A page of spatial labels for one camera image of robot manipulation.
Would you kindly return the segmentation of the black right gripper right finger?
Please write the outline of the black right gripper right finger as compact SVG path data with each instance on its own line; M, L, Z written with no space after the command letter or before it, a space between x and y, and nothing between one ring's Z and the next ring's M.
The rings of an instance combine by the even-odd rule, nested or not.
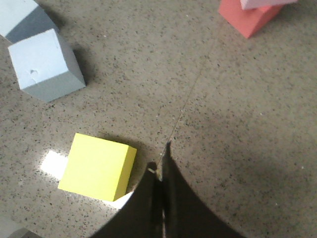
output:
M182 176L171 156L171 142L162 158L165 234L167 238L241 238L216 216Z

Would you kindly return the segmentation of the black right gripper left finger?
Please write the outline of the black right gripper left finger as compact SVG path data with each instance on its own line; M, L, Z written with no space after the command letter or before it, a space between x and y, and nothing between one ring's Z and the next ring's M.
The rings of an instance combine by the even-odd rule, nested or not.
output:
M147 164L141 181L126 204L92 237L163 237L163 194L156 163Z

